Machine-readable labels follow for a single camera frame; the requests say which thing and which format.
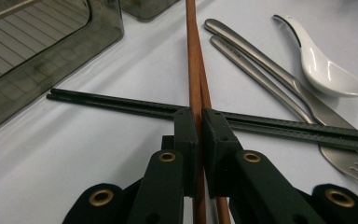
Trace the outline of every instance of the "white tablecloth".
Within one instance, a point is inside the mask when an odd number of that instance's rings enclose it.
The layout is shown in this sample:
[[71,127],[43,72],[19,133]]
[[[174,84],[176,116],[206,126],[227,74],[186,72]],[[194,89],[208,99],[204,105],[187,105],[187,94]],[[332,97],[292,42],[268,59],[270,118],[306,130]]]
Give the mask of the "white tablecloth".
[[[188,105],[185,1],[142,23],[123,13],[124,38],[57,88]],[[213,108],[298,120],[210,43],[206,19],[227,24],[298,77],[358,128],[358,98],[322,95],[304,78],[297,42],[273,20],[290,14],[325,54],[358,76],[358,1],[199,0],[200,41]],[[42,95],[0,128],[0,224],[62,223],[78,196],[99,183],[122,188],[143,176],[172,122],[81,105]],[[316,144],[235,132],[244,148],[265,154],[296,188],[332,183],[358,195],[358,181],[334,169]],[[207,209],[209,223],[216,223]],[[191,223],[186,199],[185,221]]]

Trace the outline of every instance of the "brass ring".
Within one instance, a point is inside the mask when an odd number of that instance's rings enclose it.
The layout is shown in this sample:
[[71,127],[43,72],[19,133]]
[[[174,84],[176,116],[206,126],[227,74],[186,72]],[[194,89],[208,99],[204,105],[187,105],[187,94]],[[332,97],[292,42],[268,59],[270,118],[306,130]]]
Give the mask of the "brass ring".
[[89,203],[95,207],[103,206],[112,201],[113,192],[110,189],[100,189],[95,191],[89,196]]
[[354,207],[354,200],[346,193],[336,190],[336,189],[327,189],[324,195],[332,203],[335,203],[342,207]]
[[164,152],[159,155],[161,161],[174,161],[176,158],[175,154],[171,152]]
[[243,158],[249,162],[260,162],[261,158],[254,153],[246,152],[243,154]]

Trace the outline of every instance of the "black chopstick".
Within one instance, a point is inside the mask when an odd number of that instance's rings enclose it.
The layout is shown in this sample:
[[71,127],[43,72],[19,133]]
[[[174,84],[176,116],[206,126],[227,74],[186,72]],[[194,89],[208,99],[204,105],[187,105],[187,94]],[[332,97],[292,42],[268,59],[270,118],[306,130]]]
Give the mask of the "black chopstick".
[[[59,89],[51,89],[51,94],[48,94],[47,98],[159,119],[173,119],[174,112],[186,107]],[[221,113],[226,117],[231,128],[236,130],[314,141],[330,147],[358,151],[358,130],[228,112]]]

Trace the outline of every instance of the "dish rack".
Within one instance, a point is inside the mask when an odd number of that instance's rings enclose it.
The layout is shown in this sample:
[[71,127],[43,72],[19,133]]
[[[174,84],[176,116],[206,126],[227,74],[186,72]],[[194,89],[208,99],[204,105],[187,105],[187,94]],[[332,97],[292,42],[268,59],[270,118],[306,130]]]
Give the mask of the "dish rack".
[[0,0],[0,125],[123,35],[118,0]]

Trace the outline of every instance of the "ceramic soup spoon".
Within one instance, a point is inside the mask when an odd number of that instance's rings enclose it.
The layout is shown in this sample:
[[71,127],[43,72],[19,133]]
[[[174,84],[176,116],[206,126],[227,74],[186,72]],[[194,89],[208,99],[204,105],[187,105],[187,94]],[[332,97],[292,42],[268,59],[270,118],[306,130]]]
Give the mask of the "ceramic soup spoon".
[[304,73],[316,89],[337,97],[358,96],[358,77],[330,61],[298,21],[290,16],[274,15],[273,18],[285,22],[296,35]]

